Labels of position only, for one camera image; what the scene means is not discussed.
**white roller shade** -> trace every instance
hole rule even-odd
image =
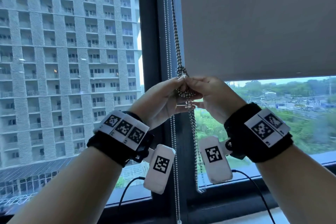
[[[190,75],[336,74],[336,0],[181,0]]]

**building facade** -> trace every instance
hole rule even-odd
[[[0,170],[79,154],[141,96],[138,0],[0,2]]]

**black cable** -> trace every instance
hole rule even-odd
[[[246,176],[246,177],[247,177],[247,178],[254,184],[254,186],[257,188],[257,191],[258,191],[259,195],[261,196],[261,199],[263,200],[263,202],[264,202],[264,204],[265,204],[265,206],[266,206],[266,208],[267,208],[268,214],[269,214],[269,216],[271,217],[271,220],[272,220],[273,224],[275,224],[275,221],[274,221],[273,216],[272,216],[272,214],[271,214],[271,211],[270,211],[270,209],[269,209],[269,207],[268,207],[268,205],[267,205],[267,203],[266,203],[266,200],[265,200],[265,198],[264,198],[264,196],[263,196],[261,190],[259,189],[258,185],[254,182],[254,180],[252,180],[251,177],[249,177],[247,174],[245,174],[245,173],[242,172],[242,171],[233,169],[232,172],[233,172],[233,173],[240,173],[240,174],[242,174],[242,175],[245,175],[245,176]]]
[[[119,205],[118,205],[118,212],[119,212],[119,210],[120,210],[120,206],[121,206],[121,203],[122,203],[122,201],[123,201],[123,199],[124,199],[126,190],[127,190],[128,187],[131,185],[131,183],[134,182],[135,180],[145,180],[145,177],[141,177],[141,176],[139,176],[139,177],[137,177],[137,178],[134,178],[133,180],[131,180],[131,181],[127,184],[127,186],[126,186],[126,188],[125,188],[125,190],[124,190],[124,192],[123,192],[123,194],[122,194],[122,196],[121,196]]]

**glass pane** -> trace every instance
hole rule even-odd
[[[295,145],[320,163],[336,161],[336,77],[309,77],[227,82],[247,103],[269,108],[291,127]],[[224,126],[203,109],[195,110],[198,140],[228,138]],[[248,158],[227,157],[231,169],[260,175]],[[198,167],[199,186],[210,185],[205,169]],[[233,179],[243,175],[234,173]]]
[[[12,0],[0,3],[3,214],[15,213],[80,154],[106,113],[127,110],[144,93],[138,0],[16,1],[16,11],[6,9],[13,7]],[[61,5],[56,14],[54,1]],[[28,9],[36,2],[41,5],[39,18]],[[116,17],[114,9],[120,11]],[[77,20],[75,11],[87,13]],[[98,23],[97,11],[103,23]],[[9,27],[16,24],[19,28]],[[15,47],[11,33],[21,41]],[[145,176],[148,167],[129,162],[108,203],[119,202],[127,183]],[[134,182],[124,200],[150,197],[142,183]]]

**forearm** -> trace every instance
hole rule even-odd
[[[336,223],[336,176],[296,146],[257,163],[291,224]]]
[[[96,223],[122,167],[89,147],[53,178],[9,222]]]

